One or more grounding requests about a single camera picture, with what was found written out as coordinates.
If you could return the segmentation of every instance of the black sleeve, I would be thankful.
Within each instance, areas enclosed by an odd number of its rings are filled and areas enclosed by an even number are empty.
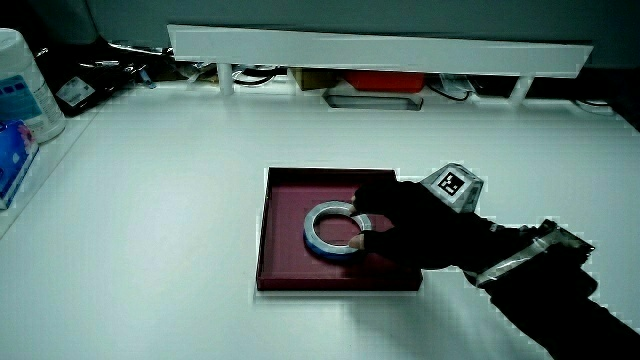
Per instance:
[[[640,359],[640,334],[589,300],[597,282],[566,259],[558,245],[484,289],[554,359]]]

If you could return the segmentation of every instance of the tape roll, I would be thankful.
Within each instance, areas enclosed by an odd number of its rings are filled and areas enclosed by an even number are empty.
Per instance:
[[[318,221],[325,216],[343,215],[355,221],[360,230],[373,230],[371,220],[367,215],[351,217],[350,209],[351,204],[343,201],[328,201],[311,209],[304,219],[304,242],[307,247],[317,255],[329,260],[348,260],[358,253],[358,249],[348,245],[332,245],[322,241],[314,229]]]

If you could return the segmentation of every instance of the white table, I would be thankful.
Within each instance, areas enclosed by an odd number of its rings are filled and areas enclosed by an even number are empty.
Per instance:
[[[481,216],[553,217],[594,244],[593,298],[639,326],[640,137],[621,118],[436,95],[419,112],[333,110],[270,86],[135,88],[61,135],[70,150],[0,240],[0,358],[547,357],[453,268],[417,294],[257,292],[269,166],[417,179],[463,161],[486,181]]]

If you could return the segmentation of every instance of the blue box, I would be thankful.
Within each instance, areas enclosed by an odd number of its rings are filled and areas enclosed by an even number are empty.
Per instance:
[[[0,123],[0,210],[11,205],[38,150],[38,143],[24,122]]]

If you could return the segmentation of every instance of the red box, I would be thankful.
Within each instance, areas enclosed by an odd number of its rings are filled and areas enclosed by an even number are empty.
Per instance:
[[[423,73],[346,70],[342,77],[360,91],[417,93],[424,87]]]
[[[303,239],[304,218],[325,201],[350,202],[356,189],[372,180],[395,179],[392,170],[270,168],[260,252],[258,290],[397,290],[417,291],[420,269],[399,266],[377,254],[336,263],[318,257]],[[370,215],[375,230],[392,224]],[[347,217],[327,218],[316,227],[324,241],[345,244],[359,228]]]

